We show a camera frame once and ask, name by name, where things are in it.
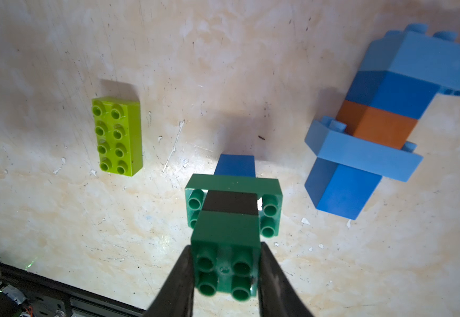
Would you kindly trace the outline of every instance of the dark green 2x4 brick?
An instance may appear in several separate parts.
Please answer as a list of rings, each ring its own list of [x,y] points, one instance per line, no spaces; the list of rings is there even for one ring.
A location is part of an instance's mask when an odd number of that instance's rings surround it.
[[[278,235],[283,193],[277,179],[193,174],[185,188],[188,225],[192,228],[204,205],[207,194],[204,190],[256,194],[263,203],[259,211],[260,233],[266,238]]]
[[[200,211],[191,252],[195,285],[203,295],[231,293],[238,301],[256,296],[260,259],[256,215]]]

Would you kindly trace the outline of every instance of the dark green 2x2 brick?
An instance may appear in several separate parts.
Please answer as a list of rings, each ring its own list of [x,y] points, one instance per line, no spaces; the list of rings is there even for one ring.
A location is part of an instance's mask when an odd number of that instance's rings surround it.
[[[203,295],[256,296],[260,234],[255,215],[202,210],[191,236],[195,285]]]

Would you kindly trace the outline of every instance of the lime green brick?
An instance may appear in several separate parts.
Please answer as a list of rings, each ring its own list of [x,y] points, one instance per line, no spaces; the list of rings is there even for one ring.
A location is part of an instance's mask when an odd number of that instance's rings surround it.
[[[93,99],[102,171],[133,176],[142,166],[140,103],[113,97]]]
[[[195,286],[200,293],[230,293],[238,301],[256,296],[260,260],[258,217],[201,211],[191,235],[191,252]]]
[[[217,190],[236,193],[256,194],[262,199],[259,211],[260,233],[271,238],[279,234],[279,220],[283,193],[277,179],[262,179],[246,176],[193,174],[184,190],[188,225],[193,228],[204,204],[206,192]]]

